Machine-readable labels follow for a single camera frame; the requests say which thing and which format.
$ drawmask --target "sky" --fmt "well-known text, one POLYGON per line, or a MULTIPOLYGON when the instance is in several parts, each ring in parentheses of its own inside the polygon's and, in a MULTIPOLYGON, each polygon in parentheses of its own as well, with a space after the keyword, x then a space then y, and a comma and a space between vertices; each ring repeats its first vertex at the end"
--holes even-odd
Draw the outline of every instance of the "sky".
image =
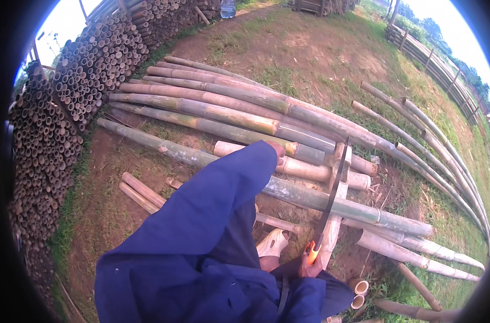
MULTIPOLYGON (((404 0, 419 19, 431 17, 440 26, 444 40, 453 55, 477 69, 483 82, 490 86, 490 67, 471 28, 449 0, 404 0)), ((87 15, 100 0, 82 0, 87 15)), ((66 40, 74 40, 85 27, 85 18, 78 0, 61 0, 48 16, 36 36, 42 64, 51 65, 66 40), (58 33, 56 41, 53 34, 58 33)))
POLYGON ((476 68, 482 81, 490 86, 490 66, 487 58, 471 28, 449 0, 403 0, 403 2, 410 6, 417 18, 429 17, 435 20, 453 55, 476 68))

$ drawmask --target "hand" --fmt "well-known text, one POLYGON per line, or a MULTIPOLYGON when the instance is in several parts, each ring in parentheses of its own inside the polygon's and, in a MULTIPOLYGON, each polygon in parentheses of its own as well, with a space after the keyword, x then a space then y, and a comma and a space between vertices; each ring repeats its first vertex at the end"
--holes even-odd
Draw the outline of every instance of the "hand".
POLYGON ((313 265, 308 265, 308 253, 304 252, 302 254, 301 267, 299 268, 298 274, 300 278, 310 277, 315 278, 322 270, 322 261, 320 260, 320 254, 317 255, 313 265))
POLYGON ((278 156, 278 166, 282 165, 284 161, 281 158, 283 158, 286 154, 286 150, 284 149, 284 147, 271 140, 265 140, 265 142, 275 149, 275 153, 278 156))

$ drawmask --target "orange saw handle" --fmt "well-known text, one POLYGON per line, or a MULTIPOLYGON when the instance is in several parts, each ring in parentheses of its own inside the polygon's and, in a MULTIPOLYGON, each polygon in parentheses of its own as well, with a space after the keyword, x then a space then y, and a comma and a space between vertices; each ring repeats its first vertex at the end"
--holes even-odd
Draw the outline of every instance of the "orange saw handle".
POLYGON ((317 259, 317 255, 319 254, 320 247, 322 247, 322 244, 319 245, 317 250, 315 250, 315 242, 314 241, 310 242, 310 253, 308 254, 308 265, 313 265, 313 263, 315 262, 315 259, 317 259))

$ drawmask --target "white sandal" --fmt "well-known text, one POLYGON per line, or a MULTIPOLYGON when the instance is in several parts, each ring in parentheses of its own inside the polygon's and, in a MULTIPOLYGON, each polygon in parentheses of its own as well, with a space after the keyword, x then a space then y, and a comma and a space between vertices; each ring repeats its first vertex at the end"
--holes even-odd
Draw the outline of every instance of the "white sandal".
POLYGON ((288 240, 283 236, 283 229, 272 230, 262 242, 257 246, 257 255, 264 256, 276 256, 281 255, 281 250, 288 245, 288 240))

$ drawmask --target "plastic water bottle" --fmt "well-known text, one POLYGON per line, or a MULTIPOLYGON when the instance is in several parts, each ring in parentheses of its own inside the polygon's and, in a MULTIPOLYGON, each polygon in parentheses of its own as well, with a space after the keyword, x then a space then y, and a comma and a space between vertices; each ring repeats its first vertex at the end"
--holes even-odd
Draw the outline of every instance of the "plastic water bottle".
POLYGON ((236 16, 236 4, 234 0, 220 1, 220 15, 222 18, 232 18, 236 16))

